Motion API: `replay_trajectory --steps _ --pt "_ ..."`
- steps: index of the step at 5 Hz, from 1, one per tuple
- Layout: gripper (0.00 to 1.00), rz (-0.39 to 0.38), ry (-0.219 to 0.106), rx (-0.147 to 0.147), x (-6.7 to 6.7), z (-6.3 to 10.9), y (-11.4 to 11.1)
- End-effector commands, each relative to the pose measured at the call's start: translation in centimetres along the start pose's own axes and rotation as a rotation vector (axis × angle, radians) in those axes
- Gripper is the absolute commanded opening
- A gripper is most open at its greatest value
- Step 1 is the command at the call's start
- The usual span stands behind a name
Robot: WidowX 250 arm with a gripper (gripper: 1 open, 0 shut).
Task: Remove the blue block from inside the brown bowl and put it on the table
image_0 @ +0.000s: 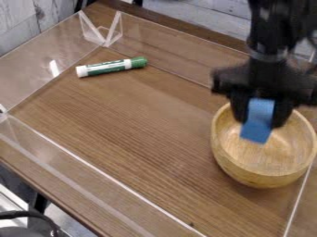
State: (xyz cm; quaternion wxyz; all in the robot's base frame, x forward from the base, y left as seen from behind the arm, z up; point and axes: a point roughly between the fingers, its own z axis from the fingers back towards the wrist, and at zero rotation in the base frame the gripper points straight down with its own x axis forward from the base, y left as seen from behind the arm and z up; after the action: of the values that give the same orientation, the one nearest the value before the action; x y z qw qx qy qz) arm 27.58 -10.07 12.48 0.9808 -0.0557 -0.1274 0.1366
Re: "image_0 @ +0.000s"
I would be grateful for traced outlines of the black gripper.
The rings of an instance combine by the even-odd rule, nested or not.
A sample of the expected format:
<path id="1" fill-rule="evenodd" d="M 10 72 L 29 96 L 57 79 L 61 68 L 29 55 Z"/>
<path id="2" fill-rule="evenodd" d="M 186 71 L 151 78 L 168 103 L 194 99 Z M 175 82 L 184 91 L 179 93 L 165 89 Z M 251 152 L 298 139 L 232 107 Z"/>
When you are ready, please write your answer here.
<path id="1" fill-rule="evenodd" d="M 230 95 L 235 120 L 247 120 L 248 93 L 275 100 L 271 128 L 285 125 L 297 105 L 317 106 L 317 76 L 293 67 L 286 60 L 267 63 L 248 58 L 242 64 L 211 73 L 211 91 Z"/>

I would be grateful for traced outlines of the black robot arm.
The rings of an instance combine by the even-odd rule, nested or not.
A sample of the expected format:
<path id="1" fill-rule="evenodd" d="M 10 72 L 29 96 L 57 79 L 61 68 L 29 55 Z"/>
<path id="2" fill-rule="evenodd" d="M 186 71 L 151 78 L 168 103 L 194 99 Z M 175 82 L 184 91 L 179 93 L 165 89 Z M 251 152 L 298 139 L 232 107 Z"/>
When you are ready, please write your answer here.
<path id="1" fill-rule="evenodd" d="M 243 64 L 211 73 L 211 91 L 228 98 L 234 118 L 248 119 L 251 99 L 274 102 L 268 126 L 285 125 L 299 106 L 317 106 L 317 66 L 297 69 L 289 56 L 303 40 L 317 47 L 317 0 L 247 0 L 251 11 Z"/>

